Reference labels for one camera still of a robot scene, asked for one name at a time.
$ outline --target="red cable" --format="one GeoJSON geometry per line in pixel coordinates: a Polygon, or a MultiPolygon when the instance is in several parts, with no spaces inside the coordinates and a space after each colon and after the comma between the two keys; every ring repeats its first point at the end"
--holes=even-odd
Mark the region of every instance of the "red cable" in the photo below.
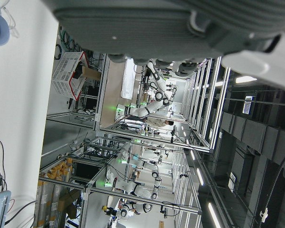
{"type": "Polygon", "coordinates": [[[13,200],[13,204],[11,205],[10,209],[8,210],[8,213],[9,211],[13,208],[14,204],[15,204],[15,199],[11,199],[9,202],[11,202],[13,200]]]}

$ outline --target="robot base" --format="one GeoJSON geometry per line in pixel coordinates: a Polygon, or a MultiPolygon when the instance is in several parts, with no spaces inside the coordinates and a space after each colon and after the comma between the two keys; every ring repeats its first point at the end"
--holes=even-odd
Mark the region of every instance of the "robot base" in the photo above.
{"type": "Polygon", "coordinates": [[[118,104],[116,107],[115,122],[118,122],[126,117],[124,111],[125,111],[125,106],[118,104]]]}

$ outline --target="fluorescent light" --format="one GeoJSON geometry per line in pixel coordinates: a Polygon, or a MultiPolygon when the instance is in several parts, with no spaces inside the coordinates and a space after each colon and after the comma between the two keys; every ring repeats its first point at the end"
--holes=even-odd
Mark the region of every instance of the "fluorescent light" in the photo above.
{"type": "Polygon", "coordinates": [[[216,82],[215,84],[214,84],[214,86],[215,87],[218,87],[218,86],[222,86],[224,84],[224,82],[216,82]]]}
{"type": "Polygon", "coordinates": [[[190,150],[190,153],[191,153],[192,159],[195,160],[195,156],[194,156],[193,150],[190,150]]]}
{"type": "Polygon", "coordinates": [[[214,222],[214,224],[215,224],[215,227],[216,227],[216,228],[221,228],[221,226],[220,226],[220,224],[219,224],[219,220],[218,220],[218,218],[217,218],[217,216],[216,216],[216,214],[215,214],[215,212],[214,212],[214,209],[213,209],[211,203],[208,204],[208,208],[209,208],[209,210],[210,210],[210,213],[211,213],[213,222],[214,222]]]}
{"type": "Polygon", "coordinates": [[[242,77],[236,78],[236,83],[244,83],[244,82],[252,82],[252,81],[256,81],[256,78],[251,77],[251,76],[242,76],[242,77]]]}
{"type": "Polygon", "coordinates": [[[203,177],[201,176],[200,169],[197,168],[197,169],[196,169],[196,172],[198,173],[198,177],[199,177],[200,184],[201,184],[201,185],[204,185],[204,180],[203,180],[203,177]]]}

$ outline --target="white plastic basket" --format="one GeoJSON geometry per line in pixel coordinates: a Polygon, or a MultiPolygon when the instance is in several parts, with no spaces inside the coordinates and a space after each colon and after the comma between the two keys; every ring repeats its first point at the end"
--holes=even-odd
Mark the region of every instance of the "white plastic basket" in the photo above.
{"type": "Polygon", "coordinates": [[[73,78],[79,62],[88,67],[86,54],[82,52],[66,52],[61,58],[59,65],[52,75],[52,83],[57,93],[75,99],[79,99],[82,86],[86,78],[81,75],[78,79],[73,78]]]}

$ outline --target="cable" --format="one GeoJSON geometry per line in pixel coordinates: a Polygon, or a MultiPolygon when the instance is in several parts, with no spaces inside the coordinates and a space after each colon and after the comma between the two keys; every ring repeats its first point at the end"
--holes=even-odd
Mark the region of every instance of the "cable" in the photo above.
{"type": "Polygon", "coordinates": [[[274,181],[273,181],[273,183],[272,183],[272,186],[271,186],[271,188],[270,188],[270,191],[269,191],[269,193],[267,194],[267,201],[266,201],[266,204],[265,204],[265,206],[264,206],[264,210],[266,210],[266,208],[268,207],[268,204],[269,204],[269,202],[270,202],[272,193],[273,193],[273,191],[274,191],[274,188],[275,188],[277,179],[278,179],[278,177],[279,177],[279,175],[280,175],[280,173],[281,173],[281,170],[282,170],[284,164],[285,164],[285,157],[283,158],[283,160],[282,160],[282,162],[281,162],[281,164],[280,164],[280,167],[279,167],[278,171],[276,172],[276,175],[275,175],[274,181]]]}
{"type": "Polygon", "coordinates": [[[137,73],[137,74],[143,74],[144,72],[146,72],[146,71],[147,71],[147,68],[145,68],[145,70],[144,70],[144,71],[142,71],[142,72],[136,72],[136,71],[135,71],[135,65],[134,65],[133,70],[134,70],[134,72],[135,72],[135,73],[137,73]]]}
{"type": "Polygon", "coordinates": [[[6,222],[4,223],[4,225],[9,224],[24,208],[26,208],[28,205],[30,205],[30,204],[32,204],[32,203],[35,203],[35,202],[37,202],[37,201],[34,200],[34,201],[31,201],[30,203],[24,205],[10,220],[6,221],[6,222]]]}
{"type": "Polygon", "coordinates": [[[11,205],[10,209],[8,210],[8,213],[9,211],[13,208],[14,204],[15,204],[15,199],[11,199],[9,202],[11,202],[13,200],[13,204],[11,205]]]}
{"type": "Polygon", "coordinates": [[[4,180],[6,180],[6,175],[5,175],[5,169],[4,169],[4,146],[3,143],[0,141],[1,147],[2,147],[2,168],[3,168],[3,174],[4,174],[4,180]]]}
{"type": "Polygon", "coordinates": [[[5,7],[9,2],[10,2],[10,0],[6,0],[6,1],[3,3],[3,5],[1,6],[1,9],[2,9],[3,7],[5,7]]]}
{"type": "Polygon", "coordinates": [[[177,206],[179,208],[179,211],[177,212],[176,215],[165,215],[165,216],[170,216],[170,217],[174,217],[174,216],[177,216],[180,212],[181,212],[181,208],[179,207],[178,204],[175,204],[175,203],[170,203],[168,201],[163,201],[161,202],[163,205],[172,205],[172,206],[177,206]]]}
{"type": "Polygon", "coordinates": [[[32,225],[30,225],[30,227],[29,227],[29,228],[33,228],[33,225],[34,225],[34,223],[35,223],[35,220],[36,220],[36,215],[34,214],[34,220],[33,220],[33,223],[32,223],[32,225]]]}

